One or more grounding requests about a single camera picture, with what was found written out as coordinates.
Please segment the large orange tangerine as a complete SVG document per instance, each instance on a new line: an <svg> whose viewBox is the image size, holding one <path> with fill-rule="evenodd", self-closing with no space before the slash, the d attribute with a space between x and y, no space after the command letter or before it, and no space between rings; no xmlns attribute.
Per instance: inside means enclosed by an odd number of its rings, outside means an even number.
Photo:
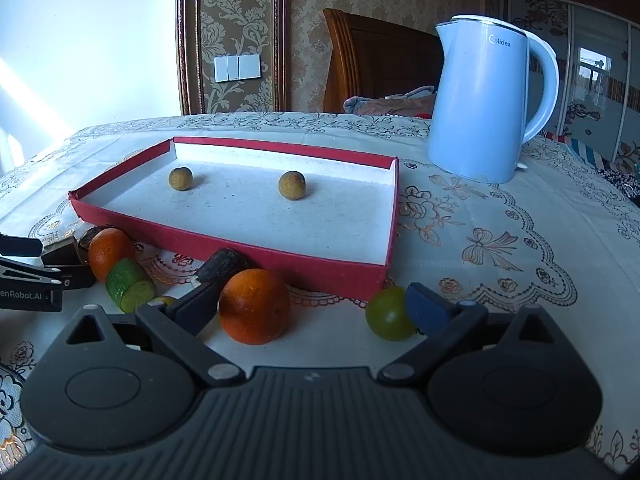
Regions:
<svg viewBox="0 0 640 480"><path fill-rule="evenodd" d="M264 269L232 276L218 301L221 327L241 344L268 344L288 327L291 298L285 282Z"/></svg>

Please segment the red shallow cardboard tray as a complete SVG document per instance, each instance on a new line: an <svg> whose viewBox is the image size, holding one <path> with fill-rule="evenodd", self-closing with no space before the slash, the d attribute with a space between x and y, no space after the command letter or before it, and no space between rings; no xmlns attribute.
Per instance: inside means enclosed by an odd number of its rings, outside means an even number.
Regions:
<svg viewBox="0 0 640 480"><path fill-rule="evenodd" d="M168 174L191 169L175 191ZM287 200L287 171L306 195ZM390 268L397 217L395 157L282 142L174 136L70 192L78 216L204 261L233 248L288 284L368 300Z"/></svg>

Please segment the right brown longan fruit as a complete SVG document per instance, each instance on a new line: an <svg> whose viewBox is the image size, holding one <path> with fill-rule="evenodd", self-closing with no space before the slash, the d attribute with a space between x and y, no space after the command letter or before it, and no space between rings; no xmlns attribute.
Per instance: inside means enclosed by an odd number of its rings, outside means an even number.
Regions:
<svg viewBox="0 0 640 480"><path fill-rule="evenodd" d="M306 179L299 171L287 171L279 179L278 190L287 200L301 200L306 195Z"/></svg>

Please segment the brown longan fruit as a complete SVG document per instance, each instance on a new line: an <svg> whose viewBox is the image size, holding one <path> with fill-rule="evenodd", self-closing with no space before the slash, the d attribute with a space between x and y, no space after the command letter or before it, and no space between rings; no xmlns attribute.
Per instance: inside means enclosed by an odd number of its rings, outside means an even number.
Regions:
<svg viewBox="0 0 640 480"><path fill-rule="evenodd" d="M177 167L168 174L168 184L175 191L186 191L194 182L192 171L188 167Z"/></svg>
<svg viewBox="0 0 640 480"><path fill-rule="evenodd" d="M278 190L287 200L301 200L306 195L306 179L299 171L287 171L279 179Z"/></svg>

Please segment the green tomato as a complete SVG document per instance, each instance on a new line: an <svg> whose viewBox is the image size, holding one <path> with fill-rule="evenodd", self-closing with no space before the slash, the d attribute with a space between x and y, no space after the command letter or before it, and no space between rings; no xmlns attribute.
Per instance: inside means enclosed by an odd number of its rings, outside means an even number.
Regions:
<svg viewBox="0 0 640 480"><path fill-rule="evenodd" d="M402 341L416 332L405 307L405 289L393 286L380 290L368 302L366 320L376 336L388 341Z"/></svg>

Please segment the white electric kettle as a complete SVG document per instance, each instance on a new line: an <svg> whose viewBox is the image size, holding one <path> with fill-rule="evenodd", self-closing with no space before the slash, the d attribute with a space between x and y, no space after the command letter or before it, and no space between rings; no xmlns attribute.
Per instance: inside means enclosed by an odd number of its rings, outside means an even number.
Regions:
<svg viewBox="0 0 640 480"><path fill-rule="evenodd" d="M522 146L547 125L558 100L555 50L483 15L456 15L436 32L444 65L427 156L462 178L509 182Z"/></svg>

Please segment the green cucumber piece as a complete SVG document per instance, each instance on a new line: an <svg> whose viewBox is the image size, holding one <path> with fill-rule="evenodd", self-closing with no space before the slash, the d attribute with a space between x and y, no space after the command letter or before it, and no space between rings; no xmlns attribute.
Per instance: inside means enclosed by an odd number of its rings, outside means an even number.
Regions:
<svg viewBox="0 0 640 480"><path fill-rule="evenodd" d="M107 274L105 288L117 307L124 313L134 313L156 296L152 278L133 258L119 260Z"/></svg>

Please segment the dark brown dried fruit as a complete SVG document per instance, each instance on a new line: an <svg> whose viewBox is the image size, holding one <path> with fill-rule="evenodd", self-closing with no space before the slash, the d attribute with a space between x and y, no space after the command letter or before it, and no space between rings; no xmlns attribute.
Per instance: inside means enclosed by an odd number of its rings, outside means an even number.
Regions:
<svg viewBox="0 0 640 480"><path fill-rule="evenodd" d="M82 234L82 237L78 240L78 252L85 261L89 260L89 247L92 240L105 229L108 229L108 226L93 226Z"/></svg>

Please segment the small orange tangerine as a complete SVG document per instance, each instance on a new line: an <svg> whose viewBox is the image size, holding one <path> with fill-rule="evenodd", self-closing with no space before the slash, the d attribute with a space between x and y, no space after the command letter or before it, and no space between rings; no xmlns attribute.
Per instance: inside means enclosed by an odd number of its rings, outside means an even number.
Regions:
<svg viewBox="0 0 640 480"><path fill-rule="evenodd" d="M112 267L123 258L134 258L134 243L119 229L107 228L93 237L88 250L92 273L104 283Z"/></svg>

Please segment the white wall switch panel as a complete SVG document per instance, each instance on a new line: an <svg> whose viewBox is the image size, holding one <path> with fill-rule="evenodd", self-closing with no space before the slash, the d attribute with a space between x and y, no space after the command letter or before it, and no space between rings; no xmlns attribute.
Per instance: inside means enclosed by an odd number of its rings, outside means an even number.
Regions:
<svg viewBox="0 0 640 480"><path fill-rule="evenodd" d="M262 60L259 54L217 56L214 59L216 82L258 79L262 76Z"/></svg>

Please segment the left brown longan fruit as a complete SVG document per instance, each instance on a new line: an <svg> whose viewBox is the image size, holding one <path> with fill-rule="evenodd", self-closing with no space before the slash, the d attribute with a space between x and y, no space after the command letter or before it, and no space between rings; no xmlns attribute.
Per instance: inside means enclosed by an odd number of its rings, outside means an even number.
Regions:
<svg viewBox="0 0 640 480"><path fill-rule="evenodd" d="M177 167L168 174L168 184L175 191L186 191L194 182L192 171L188 167Z"/></svg>

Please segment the black sugarcane piece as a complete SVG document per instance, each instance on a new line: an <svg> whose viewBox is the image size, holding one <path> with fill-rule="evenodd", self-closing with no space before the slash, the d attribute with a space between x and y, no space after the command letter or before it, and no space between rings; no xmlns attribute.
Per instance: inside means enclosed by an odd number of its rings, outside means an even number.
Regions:
<svg viewBox="0 0 640 480"><path fill-rule="evenodd" d="M235 274L254 268L254 263L246 255L231 248L220 248L213 253L195 272L200 284L224 286Z"/></svg>

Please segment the sliding door wardrobe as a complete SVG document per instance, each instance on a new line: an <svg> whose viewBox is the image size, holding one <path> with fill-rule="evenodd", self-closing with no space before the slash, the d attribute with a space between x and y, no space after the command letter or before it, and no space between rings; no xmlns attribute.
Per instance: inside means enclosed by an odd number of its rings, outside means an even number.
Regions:
<svg viewBox="0 0 640 480"><path fill-rule="evenodd" d="M558 59L558 102L544 132L637 171L639 25L566 0L506 0L506 17Z"/></svg>

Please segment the bedding pile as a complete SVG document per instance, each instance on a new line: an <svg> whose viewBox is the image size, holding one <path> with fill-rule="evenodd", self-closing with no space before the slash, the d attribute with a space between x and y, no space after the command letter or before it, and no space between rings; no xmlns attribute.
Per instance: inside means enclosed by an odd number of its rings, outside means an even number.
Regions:
<svg viewBox="0 0 640 480"><path fill-rule="evenodd" d="M352 96L343 103L344 112L353 115L406 116L431 119L436 99L433 86L423 86L405 94L373 99Z"/></svg>

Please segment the brown wooden headboard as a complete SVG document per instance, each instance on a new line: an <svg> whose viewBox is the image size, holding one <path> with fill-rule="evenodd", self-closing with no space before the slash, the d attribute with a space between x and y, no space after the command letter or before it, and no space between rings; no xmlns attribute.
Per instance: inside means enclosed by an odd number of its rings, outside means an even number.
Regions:
<svg viewBox="0 0 640 480"><path fill-rule="evenodd" d="M323 15L332 44L326 113L341 113L352 96L382 98L438 85L444 51L436 35L337 9Z"/></svg>

